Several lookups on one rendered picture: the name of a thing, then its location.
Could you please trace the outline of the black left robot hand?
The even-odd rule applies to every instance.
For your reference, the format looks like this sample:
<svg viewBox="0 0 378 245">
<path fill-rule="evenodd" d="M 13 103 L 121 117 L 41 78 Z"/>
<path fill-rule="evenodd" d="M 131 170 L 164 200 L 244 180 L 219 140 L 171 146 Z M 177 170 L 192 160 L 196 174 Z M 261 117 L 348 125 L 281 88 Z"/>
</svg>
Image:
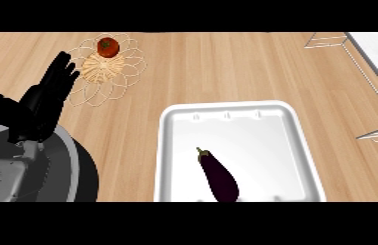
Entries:
<svg viewBox="0 0 378 245">
<path fill-rule="evenodd" d="M 78 76 L 71 55 L 61 51 L 40 83 L 30 87 L 21 100 L 0 94 L 0 125 L 9 128 L 10 143 L 27 140 L 41 143 L 52 136 Z"/>
</svg>

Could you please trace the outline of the white plastic tray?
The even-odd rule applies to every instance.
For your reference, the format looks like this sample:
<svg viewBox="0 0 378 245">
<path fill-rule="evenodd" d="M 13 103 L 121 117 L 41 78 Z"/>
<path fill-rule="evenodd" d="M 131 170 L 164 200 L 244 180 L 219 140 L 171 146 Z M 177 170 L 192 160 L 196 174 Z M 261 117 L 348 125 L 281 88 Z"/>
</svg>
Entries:
<svg viewBox="0 0 378 245">
<path fill-rule="evenodd" d="M 235 177 L 241 202 L 326 200 L 298 116 L 279 100 L 170 106 L 159 117 L 157 202 L 216 200 L 202 150 Z"/>
</svg>

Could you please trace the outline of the wicker flower-shaped trivet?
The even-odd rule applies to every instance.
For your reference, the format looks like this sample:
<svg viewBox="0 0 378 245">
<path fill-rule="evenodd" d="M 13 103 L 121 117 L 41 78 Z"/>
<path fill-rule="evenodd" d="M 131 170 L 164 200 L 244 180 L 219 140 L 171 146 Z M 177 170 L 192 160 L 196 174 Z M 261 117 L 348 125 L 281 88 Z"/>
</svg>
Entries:
<svg viewBox="0 0 378 245">
<path fill-rule="evenodd" d="M 97 44 L 105 38 L 114 39 L 120 46 L 111 58 L 97 52 Z M 121 99 L 128 88 L 139 83 L 148 67 L 137 40 L 127 33 L 100 33 L 86 39 L 68 53 L 80 72 L 68 96 L 71 106 L 99 107 L 108 101 Z"/>
</svg>

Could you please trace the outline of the red tomato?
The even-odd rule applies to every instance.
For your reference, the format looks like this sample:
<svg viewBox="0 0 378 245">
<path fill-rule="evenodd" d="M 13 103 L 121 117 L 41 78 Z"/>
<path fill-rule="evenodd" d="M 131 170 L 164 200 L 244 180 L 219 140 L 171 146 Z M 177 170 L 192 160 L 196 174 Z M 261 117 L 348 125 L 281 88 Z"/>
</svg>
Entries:
<svg viewBox="0 0 378 245">
<path fill-rule="evenodd" d="M 115 39 L 105 37 L 97 42 L 97 53 L 105 58 L 112 58 L 120 52 L 120 44 Z"/>
</svg>

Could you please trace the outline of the dark purple eggplant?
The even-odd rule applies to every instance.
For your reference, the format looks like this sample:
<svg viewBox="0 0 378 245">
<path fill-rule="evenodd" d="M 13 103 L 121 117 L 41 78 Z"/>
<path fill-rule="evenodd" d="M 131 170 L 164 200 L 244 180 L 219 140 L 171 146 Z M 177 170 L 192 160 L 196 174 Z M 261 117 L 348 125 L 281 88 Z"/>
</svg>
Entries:
<svg viewBox="0 0 378 245">
<path fill-rule="evenodd" d="M 198 150 L 198 162 L 202 167 L 210 190 L 219 202 L 235 202 L 239 197 L 236 180 L 208 150 Z"/>
</svg>

